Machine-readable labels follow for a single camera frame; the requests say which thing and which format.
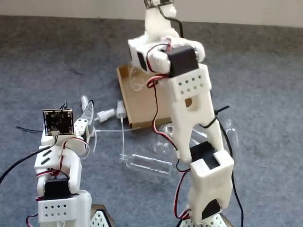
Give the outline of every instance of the cardboard box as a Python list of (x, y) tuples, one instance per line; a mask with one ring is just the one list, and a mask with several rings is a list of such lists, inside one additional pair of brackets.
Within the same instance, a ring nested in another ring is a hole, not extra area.
[[(129, 126), (131, 128), (150, 127), (156, 113), (154, 89), (148, 89), (146, 86), (143, 86), (143, 89), (140, 91), (133, 90), (129, 82), (128, 69), (128, 65), (121, 66), (117, 69), (117, 73), (127, 112)], [(171, 122), (165, 93), (161, 86), (157, 86), (157, 98), (159, 113), (156, 124), (160, 125)]]

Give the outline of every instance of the gray carpet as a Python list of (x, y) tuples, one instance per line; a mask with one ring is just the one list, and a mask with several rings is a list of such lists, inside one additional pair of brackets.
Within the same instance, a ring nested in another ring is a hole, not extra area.
[[(235, 174), (245, 226), (302, 226), (303, 29), (184, 26), (186, 38), (205, 46), (214, 106), (231, 105), (222, 117), (230, 116), (239, 131)], [(130, 61), (127, 38), (142, 31), (142, 21), (0, 17), (0, 172), (38, 148), (40, 134), (15, 125), (40, 129), (43, 108), (67, 100), (79, 117), (83, 94), (99, 111), (115, 106), (121, 98), (116, 67)], [(102, 128), (119, 128), (119, 121)], [(128, 133), (126, 149), (150, 149), (150, 135)], [(119, 162), (120, 149), (119, 133), (99, 135), (96, 153), (83, 162), (82, 189), (106, 205), (119, 227), (174, 227), (178, 178), (147, 181)], [(0, 186), (0, 226), (23, 227), (36, 213), (34, 161), (18, 166)], [(187, 180), (180, 209), (188, 186)], [(240, 226), (234, 196), (224, 214)]]

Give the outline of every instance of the circuit board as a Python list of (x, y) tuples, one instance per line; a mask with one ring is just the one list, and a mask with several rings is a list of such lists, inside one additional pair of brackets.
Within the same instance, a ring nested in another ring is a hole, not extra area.
[(174, 3), (174, 0), (144, 0), (147, 9)]
[(46, 136), (73, 135), (72, 109), (43, 110)]

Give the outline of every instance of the clear plastic tube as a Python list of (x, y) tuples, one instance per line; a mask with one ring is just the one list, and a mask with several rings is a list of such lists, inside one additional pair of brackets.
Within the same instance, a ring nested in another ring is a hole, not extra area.
[[(126, 131), (135, 131), (135, 130), (138, 130), (140, 128), (134, 128), (134, 129), (124, 129), (124, 132)], [(122, 132), (122, 130), (95, 130), (95, 132)]]
[(124, 125), (123, 118), (121, 117), (121, 126), (122, 126), (122, 160), (125, 159), (125, 140), (124, 140)]
[(97, 133), (96, 133), (96, 131), (94, 132), (94, 134), (95, 134), (95, 143), (94, 143), (93, 153), (95, 153), (96, 147), (97, 147)]

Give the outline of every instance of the bracket hole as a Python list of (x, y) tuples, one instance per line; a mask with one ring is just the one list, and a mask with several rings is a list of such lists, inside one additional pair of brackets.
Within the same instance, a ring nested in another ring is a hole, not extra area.
[(186, 107), (190, 107), (193, 103), (193, 100), (191, 98), (188, 98), (188, 99), (185, 99), (185, 104), (186, 104)]

